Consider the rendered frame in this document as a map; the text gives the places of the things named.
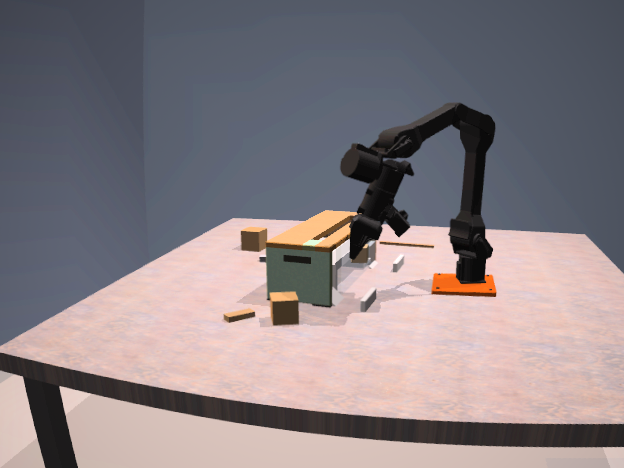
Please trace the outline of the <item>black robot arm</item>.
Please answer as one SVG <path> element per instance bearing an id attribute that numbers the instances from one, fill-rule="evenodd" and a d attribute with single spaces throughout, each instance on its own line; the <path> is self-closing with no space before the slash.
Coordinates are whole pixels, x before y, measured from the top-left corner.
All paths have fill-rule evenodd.
<path id="1" fill-rule="evenodd" d="M 369 148 L 351 144 L 341 161 L 343 175 L 370 183 L 397 194 L 404 174 L 414 176 L 411 163 L 392 159 L 409 158 L 420 149 L 422 142 L 453 125 L 460 130 L 460 140 L 465 148 L 465 165 L 460 214 L 450 219 L 450 242 L 453 252 L 459 254 L 456 278 L 461 284 L 486 283 L 486 260 L 493 248 L 485 238 L 485 225 L 481 216 L 482 193 L 486 152 L 493 143 L 495 122 L 488 114 L 451 102 L 405 126 L 382 131 Z M 383 158 L 390 158 L 383 161 Z M 395 200 L 395 199 L 394 199 Z M 393 200 L 393 203 L 394 203 Z M 378 217 L 401 237 L 409 228 L 407 212 L 398 211 L 388 203 Z"/>

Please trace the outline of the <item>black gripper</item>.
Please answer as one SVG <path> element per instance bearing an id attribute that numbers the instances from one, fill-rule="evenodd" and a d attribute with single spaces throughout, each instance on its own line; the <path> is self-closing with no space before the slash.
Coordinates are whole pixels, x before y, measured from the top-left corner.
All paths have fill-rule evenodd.
<path id="1" fill-rule="evenodd" d="M 369 183 L 367 192 L 360 204 L 357 215 L 354 215 L 350 228 L 350 259 L 355 260 L 370 240 L 378 240 L 382 232 L 381 219 L 378 217 L 387 207 L 392 205 L 395 194 L 385 192 Z"/>

